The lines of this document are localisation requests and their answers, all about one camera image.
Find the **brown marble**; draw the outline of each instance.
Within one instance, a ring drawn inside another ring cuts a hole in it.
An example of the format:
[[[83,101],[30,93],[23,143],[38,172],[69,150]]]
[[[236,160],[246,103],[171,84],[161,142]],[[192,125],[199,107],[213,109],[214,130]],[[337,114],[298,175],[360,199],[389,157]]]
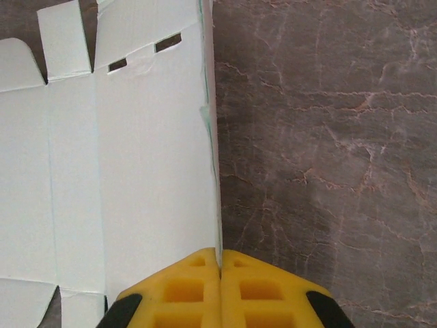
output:
[[[44,67],[35,10],[59,2],[1,1],[0,37]],[[218,0],[214,24],[225,247],[357,327],[437,327],[437,1]]]

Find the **yellow plastic object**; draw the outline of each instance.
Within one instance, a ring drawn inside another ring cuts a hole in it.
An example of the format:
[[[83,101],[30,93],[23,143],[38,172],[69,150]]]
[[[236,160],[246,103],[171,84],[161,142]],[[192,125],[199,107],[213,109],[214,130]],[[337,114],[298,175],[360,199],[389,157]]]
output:
[[[117,300],[132,294],[143,298],[129,327],[221,327],[220,270],[214,248],[201,249],[155,273]]]
[[[323,287],[230,250],[221,272],[223,328],[324,328],[307,299]]]

